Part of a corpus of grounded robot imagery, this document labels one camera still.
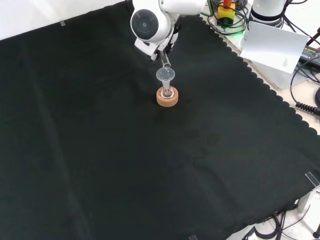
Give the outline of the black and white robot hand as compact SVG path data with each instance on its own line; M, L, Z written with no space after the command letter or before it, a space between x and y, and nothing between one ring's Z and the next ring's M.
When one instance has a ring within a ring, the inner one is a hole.
M148 55L152 61L161 59L168 62L167 57L175 46L178 39L181 24L175 24L169 36L162 41L144 42L136 38L134 46L144 54Z

